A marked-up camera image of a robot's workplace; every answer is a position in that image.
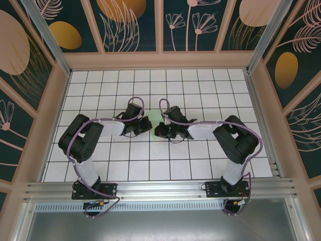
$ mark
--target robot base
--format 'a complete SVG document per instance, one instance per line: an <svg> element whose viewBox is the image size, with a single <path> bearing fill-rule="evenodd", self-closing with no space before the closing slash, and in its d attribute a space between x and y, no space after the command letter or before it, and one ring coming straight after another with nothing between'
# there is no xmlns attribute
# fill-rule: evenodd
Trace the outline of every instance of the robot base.
<svg viewBox="0 0 321 241"><path fill-rule="evenodd" d="M90 190L79 181L76 181L72 185L72 196L73 200L97 200L97 199L114 199L114 198L106 198L104 196L98 195ZM98 192L105 193L107 195L116 196L117 194L117 184L116 183L99 183L97 187L93 188Z"/></svg>
<svg viewBox="0 0 321 241"><path fill-rule="evenodd" d="M206 191L206 197L242 197L242 192L240 192L239 189L241 189L244 194L247 196L249 193L249 184L247 181L240 181L237 183L237 188L235 188L233 191L231 191L230 194L227 194L222 188L221 188L221 181L216 182L206 182L204 183Z"/></svg>

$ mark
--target metal floor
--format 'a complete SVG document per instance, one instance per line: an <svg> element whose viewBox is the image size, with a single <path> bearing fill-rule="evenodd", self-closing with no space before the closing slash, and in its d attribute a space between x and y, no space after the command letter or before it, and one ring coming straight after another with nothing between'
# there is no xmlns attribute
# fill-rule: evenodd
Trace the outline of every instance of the metal floor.
<svg viewBox="0 0 321 241"><path fill-rule="evenodd" d="M295 241L284 200L252 200L239 216L221 210L35 213L28 241Z"/></svg>

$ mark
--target white tile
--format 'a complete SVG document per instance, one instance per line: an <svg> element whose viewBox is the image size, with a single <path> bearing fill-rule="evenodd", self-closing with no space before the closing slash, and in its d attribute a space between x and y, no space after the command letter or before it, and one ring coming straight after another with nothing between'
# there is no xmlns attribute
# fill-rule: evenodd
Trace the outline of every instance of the white tile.
<svg viewBox="0 0 321 241"><path fill-rule="evenodd" d="M98 107L99 96L84 96L81 103L81 110L94 110Z"/></svg>
<svg viewBox="0 0 321 241"><path fill-rule="evenodd" d="M237 108L221 108L221 114L223 120L230 117L230 115L235 115L237 118L239 118L239 112L237 111Z"/></svg>
<svg viewBox="0 0 321 241"><path fill-rule="evenodd" d="M130 138L131 144L133 142L149 142L149 131L139 134L135 137L134 132L131 133L132 138Z"/></svg>
<svg viewBox="0 0 321 241"><path fill-rule="evenodd" d="M259 149L260 149L260 144L257 145L257 147L255 148L255 151L253 152L253 154L256 153ZM267 157L267 154L266 154L264 146L263 146L262 151L256 157Z"/></svg>
<svg viewBox="0 0 321 241"><path fill-rule="evenodd" d="M134 70L120 70L118 82L134 82Z"/></svg>
<svg viewBox="0 0 321 241"><path fill-rule="evenodd" d="M183 83L167 82L167 94L183 94Z"/></svg>
<svg viewBox="0 0 321 241"><path fill-rule="evenodd" d="M134 95L139 94L149 94L149 82L134 84Z"/></svg>
<svg viewBox="0 0 321 241"><path fill-rule="evenodd" d="M116 109L127 109L130 98L132 98L131 95L118 95L116 97Z"/></svg>
<svg viewBox="0 0 321 241"><path fill-rule="evenodd" d="M50 162L48 164L45 182L64 182L68 162Z"/></svg>
<svg viewBox="0 0 321 241"><path fill-rule="evenodd" d="M245 81L231 81L234 93L248 93Z"/></svg>
<svg viewBox="0 0 321 241"><path fill-rule="evenodd" d="M150 159L151 160L168 160L169 143L168 142L151 142L150 143Z"/></svg>
<svg viewBox="0 0 321 241"><path fill-rule="evenodd" d="M190 120L190 119L197 119L199 121L204 120L203 109L201 108L185 109L185 114L186 114L187 120Z"/></svg>
<svg viewBox="0 0 321 241"><path fill-rule="evenodd" d="M68 162L67 156L64 154L63 150L59 148L58 144L53 144L50 162Z"/></svg>
<svg viewBox="0 0 321 241"><path fill-rule="evenodd" d="M130 138L125 136L111 136L112 142L129 142Z"/></svg>
<svg viewBox="0 0 321 241"><path fill-rule="evenodd" d="M227 69L213 69L215 80L230 80Z"/></svg>
<svg viewBox="0 0 321 241"><path fill-rule="evenodd" d="M252 107L252 101L249 94L234 94L236 105L238 107Z"/></svg>
<svg viewBox="0 0 321 241"><path fill-rule="evenodd" d="M68 127L58 127L57 128L56 137L54 140L55 143L59 142L60 137L63 135L63 133L66 131L67 128Z"/></svg>
<svg viewBox="0 0 321 241"><path fill-rule="evenodd" d="M129 162L129 181L147 181L149 179L149 161Z"/></svg>
<svg viewBox="0 0 321 241"><path fill-rule="evenodd" d="M166 70L166 81L181 81L182 71L180 69Z"/></svg>
<svg viewBox="0 0 321 241"><path fill-rule="evenodd" d="M251 164L254 177L273 177L267 158L253 158Z"/></svg>
<svg viewBox="0 0 321 241"><path fill-rule="evenodd" d="M75 182L77 179L78 176L75 172L74 166L69 162L65 182Z"/></svg>
<svg viewBox="0 0 321 241"><path fill-rule="evenodd" d="M109 160L110 143L97 143L94 153L92 154L93 161L108 161Z"/></svg>
<svg viewBox="0 0 321 241"><path fill-rule="evenodd" d="M167 96L167 100L170 102L171 107L177 105L179 108L184 108L184 96L182 94L170 94Z"/></svg>
<svg viewBox="0 0 321 241"><path fill-rule="evenodd" d="M148 160L149 142L130 143L130 160Z"/></svg>
<svg viewBox="0 0 321 241"><path fill-rule="evenodd" d="M128 161L109 162L107 181L127 181Z"/></svg>
<svg viewBox="0 0 321 241"><path fill-rule="evenodd" d="M126 143L126 142L111 143L110 160L111 161L129 160L129 143Z"/></svg>
<svg viewBox="0 0 321 241"><path fill-rule="evenodd" d="M116 95L117 83L103 83L101 85L100 95Z"/></svg>
<svg viewBox="0 0 321 241"><path fill-rule="evenodd" d="M87 83L85 86L84 95L99 95L100 94L100 83Z"/></svg>
<svg viewBox="0 0 321 241"><path fill-rule="evenodd" d="M211 69L198 69L197 74L199 80L214 80L213 79L213 72Z"/></svg>
<svg viewBox="0 0 321 241"><path fill-rule="evenodd" d="M115 109L116 96L101 96L98 109Z"/></svg>
<svg viewBox="0 0 321 241"><path fill-rule="evenodd" d="M70 84L67 96L82 96L84 94L85 84Z"/></svg>
<svg viewBox="0 0 321 241"><path fill-rule="evenodd" d="M244 175L246 175L248 172L250 172L251 173L251 178L253 178L254 177L254 175L253 175L253 171L252 171L252 166L251 166L251 161L245 166L245 169L244 169Z"/></svg>
<svg viewBox="0 0 321 241"><path fill-rule="evenodd" d="M135 97L139 97L142 99L142 101L144 101L144 109L147 110L149 109L149 97L150 95L139 95L139 94L134 94ZM140 101L140 99L133 99L132 101L133 103L139 105L140 107L142 107L142 103Z"/></svg>
<svg viewBox="0 0 321 241"><path fill-rule="evenodd" d="M233 94L218 94L220 107L236 107Z"/></svg>
<svg viewBox="0 0 321 241"><path fill-rule="evenodd" d="M255 131L260 137L262 137L258 123L244 123L251 130Z"/></svg>
<svg viewBox="0 0 321 241"><path fill-rule="evenodd" d="M253 108L237 108L240 120L244 122L257 122Z"/></svg>
<svg viewBox="0 0 321 241"><path fill-rule="evenodd" d="M189 146L188 142L170 143L170 159L188 159Z"/></svg>
<svg viewBox="0 0 321 241"><path fill-rule="evenodd" d="M149 82L149 70L135 70L135 82Z"/></svg>
<svg viewBox="0 0 321 241"><path fill-rule="evenodd" d="M66 97L64 110L79 110L81 105L82 96Z"/></svg>
<svg viewBox="0 0 321 241"><path fill-rule="evenodd" d="M69 126L78 114L79 114L78 110L62 111L59 125Z"/></svg>
<svg viewBox="0 0 321 241"><path fill-rule="evenodd" d="M108 162L93 162L94 168L102 182L107 181Z"/></svg>
<svg viewBox="0 0 321 241"><path fill-rule="evenodd" d="M207 121L216 121L222 119L221 112L219 108L206 108L203 109L204 118Z"/></svg>
<svg viewBox="0 0 321 241"><path fill-rule="evenodd" d="M242 69L229 69L230 80L245 80Z"/></svg>
<svg viewBox="0 0 321 241"><path fill-rule="evenodd" d="M169 180L170 162L169 161L150 161L149 163L150 180Z"/></svg>
<svg viewBox="0 0 321 241"><path fill-rule="evenodd" d="M96 115L97 115L96 110L81 110L79 113L87 116L90 119L96 119Z"/></svg>
<svg viewBox="0 0 321 241"><path fill-rule="evenodd" d="M73 71L70 83L86 83L88 71Z"/></svg>
<svg viewBox="0 0 321 241"><path fill-rule="evenodd" d="M216 88L214 81L200 81L201 94L215 94Z"/></svg>
<svg viewBox="0 0 321 241"><path fill-rule="evenodd" d="M196 69L183 69L183 81L198 81Z"/></svg>
<svg viewBox="0 0 321 241"><path fill-rule="evenodd" d="M215 85L219 94L233 93L230 81L215 81Z"/></svg>
<svg viewBox="0 0 321 241"><path fill-rule="evenodd" d="M185 94L185 108L202 108L200 94Z"/></svg>
<svg viewBox="0 0 321 241"><path fill-rule="evenodd" d="M150 108L151 108L151 109L158 109L158 108L159 108L159 106L158 106L159 100L160 100L160 99L163 99L163 98L166 99L166 95L164 95L164 94L151 95L151 96L150 96ZM166 101L163 101L163 102L162 102L162 108L164 108L164 109L167 108L167 106L166 106Z"/></svg>
<svg viewBox="0 0 321 241"><path fill-rule="evenodd" d="M191 167L189 160L171 160L170 163L172 180L191 179Z"/></svg>
<svg viewBox="0 0 321 241"><path fill-rule="evenodd" d="M166 81L166 71L162 69L151 70L150 81Z"/></svg>
<svg viewBox="0 0 321 241"><path fill-rule="evenodd" d="M226 155L219 144L218 141L208 141L209 143L209 150L210 150L210 157L213 158L226 158Z"/></svg>
<svg viewBox="0 0 321 241"><path fill-rule="evenodd" d="M150 94L166 94L166 82L151 82Z"/></svg>
<svg viewBox="0 0 321 241"><path fill-rule="evenodd" d="M118 83L117 95L133 95L134 83Z"/></svg>
<svg viewBox="0 0 321 241"><path fill-rule="evenodd" d="M203 108L217 108L219 102L217 100L217 94L201 94Z"/></svg>
<svg viewBox="0 0 321 241"><path fill-rule="evenodd" d="M223 176L228 159L211 159L213 179L219 179Z"/></svg>
<svg viewBox="0 0 321 241"><path fill-rule="evenodd" d="M102 82L117 82L119 76L118 70L108 70L104 71L104 76Z"/></svg>
<svg viewBox="0 0 321 241"><path fill-rule="evenodd" d="M192 179L212 179L209 159L191 160Z"/></svg>
<svg viewBox="0 0 321 241"><path fill-rule="evenodd" d="M89 71L87 76L87 83L101 83L103 72L104 71Z"/></svg>
<svg viewBox="0 0 321 241"><path fill-rule="evenodd" d="M198 81L183 82L184 94L199 94L200 87Z"/></svg>
<svg viewBox="0 0 321 241"><path fill-rule="evenodd" d="M191 159L208 159L209 149L207 147L207 141L193 141L189 142L190 157Z"/></svg>

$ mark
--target white grid mat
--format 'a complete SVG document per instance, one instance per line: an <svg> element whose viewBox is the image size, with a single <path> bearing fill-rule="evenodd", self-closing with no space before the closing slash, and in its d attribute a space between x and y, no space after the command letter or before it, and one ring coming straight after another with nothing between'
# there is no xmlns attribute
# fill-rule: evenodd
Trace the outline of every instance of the white grid mat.
<svg viewBox="0 0 321 241"><path fill-rule="evenodd" d="M167 98L171 106L180 107L187 119L213 121L233 114L260 135L240 69L73 72L43 181L77 179L58 147L59 138L77 114L113 117L127 108L133 96L143 99L145 111L158 109L158 101ZM222 176L227 163L217 141L172 144L157 138L153 142L149 132L135 138L100 138L93 161L102 181L216 179ZM245 172L248 171L254 178L272 177L264 149L247 166Z"/></svg>

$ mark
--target small green object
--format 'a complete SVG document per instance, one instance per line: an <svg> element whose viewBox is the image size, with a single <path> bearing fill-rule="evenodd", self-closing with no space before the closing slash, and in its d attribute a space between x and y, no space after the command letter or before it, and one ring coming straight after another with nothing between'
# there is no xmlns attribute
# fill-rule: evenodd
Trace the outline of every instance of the small green object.
<svg viewBox="0 0 321 241"><path fill-rule="evenodd" d="M157 136L155 136L155 128L159 125L160 122L164 122L161 112L158 109L152 109L150 111L146 111L146 116L148 116L149 121L151 122L152 129L151 137L152 141L155 142Z"/></svg>

